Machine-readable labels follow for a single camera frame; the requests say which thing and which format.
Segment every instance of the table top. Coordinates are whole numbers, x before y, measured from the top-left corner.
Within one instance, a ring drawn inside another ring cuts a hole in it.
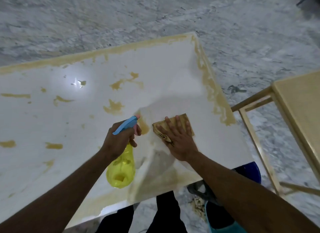
[[[320,172],[320,71],[273,83],[275,95]]]
[[[109,127],[140,113],[134,181],[100,176],[68,227],[196,182],[152,131],[186,113],[199,150],[228,167],[252,162],[194,33],[0,68],[0,222],[92,157]]]

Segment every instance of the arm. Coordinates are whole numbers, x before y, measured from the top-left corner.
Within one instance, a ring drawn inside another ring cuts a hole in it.
[[[57,186],[1,223],[0,232],[62,232],[106,167],[122,154],[128,142],[137,146],[133,128],[112,134],[121,123],[109,129],[98,153]]]
[[[177,128],[167,117],[170,131],[158,127],[173,141],[173,144],[164,143],[175,158],[193,167],[219,202],[247,232],[320,232],[306,216],[273,192],[199,152],[191,137],[189,122],[186,123],[185,132],[178,116],[176,119]]]

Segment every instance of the gray marble floor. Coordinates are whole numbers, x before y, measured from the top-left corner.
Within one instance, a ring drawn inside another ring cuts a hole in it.
[[[318,69],[320,5],[307,0],[0,0],[0,66],[195,31],[230,103],[272,81]],[[281,180],[318,187],[279,112],[268,104],[248,113]],[[263,185],[271,188],[236,114]],[[194,196],[176,192],[188,232],[207,232]],[[288,201],[320,226],[320,198]],[[135,211],[130,232],[145,232],[155,199]],[[66,230],[94,232],[99,219]]]

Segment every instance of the black pants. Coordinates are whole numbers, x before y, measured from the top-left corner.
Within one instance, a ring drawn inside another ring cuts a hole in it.
[[[168,229],[170,229],[170,232],[187,233],[186,227],[180,219],[180,207],[173,191],[157,196],[157,207],[158,211],[147,233],[168,232]],[[106,216],[101,221],[96,233],[127,233],[133,216],[134,207],[132,205],[120,209],[117,213]]]

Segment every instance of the wooden chair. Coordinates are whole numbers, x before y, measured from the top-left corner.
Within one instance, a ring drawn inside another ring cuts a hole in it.
[[[320,182],[320,71],[275,81],[271,86],[231,107],[239,111],[277,195],[296,191],[320,196],[320,190],[279,182],[250,123],[247,111],[274,102]],[[291,190],[284,193],[283,187]]]

